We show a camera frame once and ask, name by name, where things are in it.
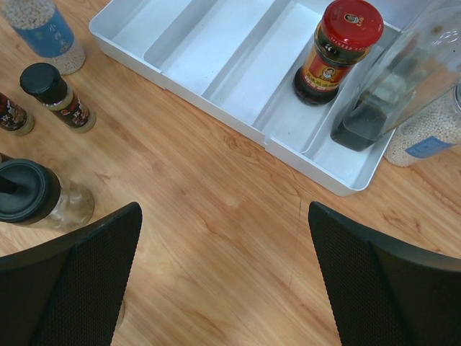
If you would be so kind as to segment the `tall jar white beads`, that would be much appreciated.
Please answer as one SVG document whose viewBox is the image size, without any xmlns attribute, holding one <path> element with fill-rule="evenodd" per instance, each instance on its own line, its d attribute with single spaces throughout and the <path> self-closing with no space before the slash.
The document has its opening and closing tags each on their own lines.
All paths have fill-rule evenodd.
<svg viewBox="0 0 461 346">
<path fill-rule="evenodd" d="M 33 52 L 61 74 L 84 65 L 84 48 L 53 1 L 2 1 L 1 12 Z"/>
</svg>

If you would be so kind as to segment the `red-lid sauce jar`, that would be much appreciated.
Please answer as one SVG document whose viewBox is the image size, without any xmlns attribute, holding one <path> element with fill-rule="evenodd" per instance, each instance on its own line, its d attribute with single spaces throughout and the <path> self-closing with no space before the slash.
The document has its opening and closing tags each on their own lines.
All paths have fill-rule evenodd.
<svg viewBox="0 0 461 346">
<path fill-rule="evenodd" d="M 313 47 L 297 70 L 293 87 L 308 105 L 325 105 L 384 31 L 379 11 L 367 1 L 332 1 L 316 27 Z"/>
</svg>

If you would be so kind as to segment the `oil bottle with dark sauce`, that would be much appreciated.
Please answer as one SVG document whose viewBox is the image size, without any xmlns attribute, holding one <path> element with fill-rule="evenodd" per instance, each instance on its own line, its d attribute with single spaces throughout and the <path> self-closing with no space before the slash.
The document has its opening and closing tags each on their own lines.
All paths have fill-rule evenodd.
<svg viewBox="0 0 461 346">
<path fill-rule="evenodd" d="M 364 75 L 331 139 L 363 151 L 460 81 L 460 2 L 431 1 Z"/>
</svg>

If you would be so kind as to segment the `white-contents jar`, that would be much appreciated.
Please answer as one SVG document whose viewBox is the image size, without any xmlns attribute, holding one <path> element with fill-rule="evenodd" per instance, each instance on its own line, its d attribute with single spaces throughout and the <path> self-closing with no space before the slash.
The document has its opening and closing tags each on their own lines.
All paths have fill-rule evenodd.
<svg viewBox="0 0 461 346">
<path fill-rule="evenodd" d="M 398 167 L 408 167 L 458 144 L 459 84 L 400 125 L 395 130 L 384 157 Z"/>
</svg>

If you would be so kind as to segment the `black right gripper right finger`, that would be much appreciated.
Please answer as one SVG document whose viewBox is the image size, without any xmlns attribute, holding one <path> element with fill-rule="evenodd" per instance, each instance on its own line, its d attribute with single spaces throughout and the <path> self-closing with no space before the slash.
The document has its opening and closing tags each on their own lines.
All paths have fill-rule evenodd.
<svg viewBox="0 0 461 346">
<path fill-rule="evenodd" d="M 459 345 L 460 260 L 319 203 L 308 223 L 343 345 Z"/>
</svg>

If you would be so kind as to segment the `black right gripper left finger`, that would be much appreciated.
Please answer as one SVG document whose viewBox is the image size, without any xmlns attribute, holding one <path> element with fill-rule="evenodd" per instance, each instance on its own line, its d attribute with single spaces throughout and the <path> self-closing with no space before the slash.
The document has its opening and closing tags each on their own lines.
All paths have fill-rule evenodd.
<svg viewBox="0 0 461 346">
<path fill-rule="evenodd" d="M 110 345 L 143 214 L 132 202 L 1 258 L 2 345 Z"/>
</svg>

